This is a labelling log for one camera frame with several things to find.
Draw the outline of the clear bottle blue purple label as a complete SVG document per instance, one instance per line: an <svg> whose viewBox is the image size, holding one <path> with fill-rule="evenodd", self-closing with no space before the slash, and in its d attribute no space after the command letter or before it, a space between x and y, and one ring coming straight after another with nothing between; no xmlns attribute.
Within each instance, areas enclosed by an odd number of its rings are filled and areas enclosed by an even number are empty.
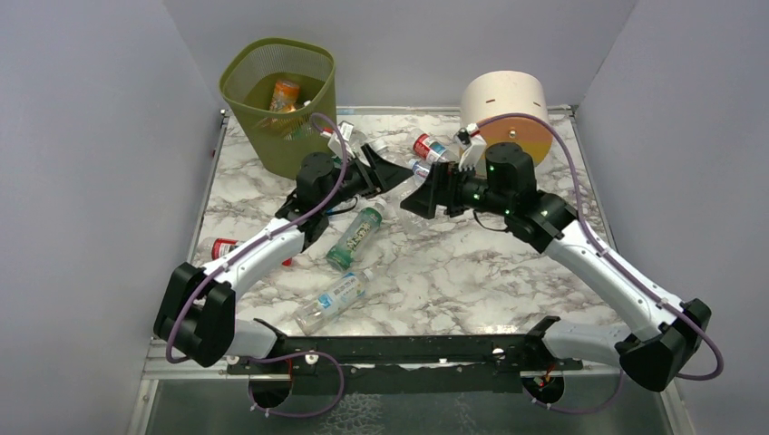
<svg viewBox="0 0 769 435"><path fill-rule="evenodd" d="M431 166L420 159L410 159L408 166L414 174L414 182L417 185L421 185L431 172Z"/></svg>

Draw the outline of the green tea bottle white cap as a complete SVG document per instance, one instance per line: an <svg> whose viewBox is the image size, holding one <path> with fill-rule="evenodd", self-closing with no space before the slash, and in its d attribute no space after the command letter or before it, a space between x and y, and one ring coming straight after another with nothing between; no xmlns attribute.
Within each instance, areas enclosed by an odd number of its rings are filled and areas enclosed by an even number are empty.
<svg viewBox="0 0 769 435"><path fill-rule="evenodd" d="M384 214L385 202L381 199L363 208L326 253L327 263L335 270L348 270L382 226Z"/></svg>

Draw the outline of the orange plastic bottle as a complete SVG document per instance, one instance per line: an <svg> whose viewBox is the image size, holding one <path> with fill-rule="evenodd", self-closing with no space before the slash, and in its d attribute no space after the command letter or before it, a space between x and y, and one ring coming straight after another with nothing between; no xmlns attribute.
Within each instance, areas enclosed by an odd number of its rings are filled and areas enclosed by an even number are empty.
<svg viewBox="0 0 769 435"><path fill-rule="evenodd" d="M276 81L268 109L272 112L284 113L295 109L301 87L290 80Z"/></svg>

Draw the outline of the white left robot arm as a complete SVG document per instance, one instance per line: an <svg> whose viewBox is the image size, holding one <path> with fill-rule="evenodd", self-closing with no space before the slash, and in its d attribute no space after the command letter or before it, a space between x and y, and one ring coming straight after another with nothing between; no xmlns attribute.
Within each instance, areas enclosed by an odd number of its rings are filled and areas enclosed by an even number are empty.
<svg viewBox="0 0 769 435"><path fill-rule="evenodd" d="M263 321L240 321L238 300L260 279L312 246L328 226L328 210L353 197L374 198L412 176L370 146L364 157L337 165L314 152L304 157L296 187L267 226L233 252L203 266L183 263L170 276L154 322L169 363L210 367L225 356L264 359L278 340Z"/></svg>

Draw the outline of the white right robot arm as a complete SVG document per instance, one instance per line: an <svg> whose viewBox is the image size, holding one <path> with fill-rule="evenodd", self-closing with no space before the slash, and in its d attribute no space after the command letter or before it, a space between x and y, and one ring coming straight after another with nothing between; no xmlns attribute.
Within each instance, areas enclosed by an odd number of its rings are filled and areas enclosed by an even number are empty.
<svg viewBox="0 0 769 435"><path fill-rule="evenodd" d="M581 279L624 321L618 328L549 321L538 334L550 355L613 365L639 386L663 391L698 350L712 316L641 274L580 221L563 198L538 189L534 163L520 146L503 142L486 152L486 175L456 162L434 163L426 180L400 207L432 219L466 210L504 219L508 232Z"/></svg>

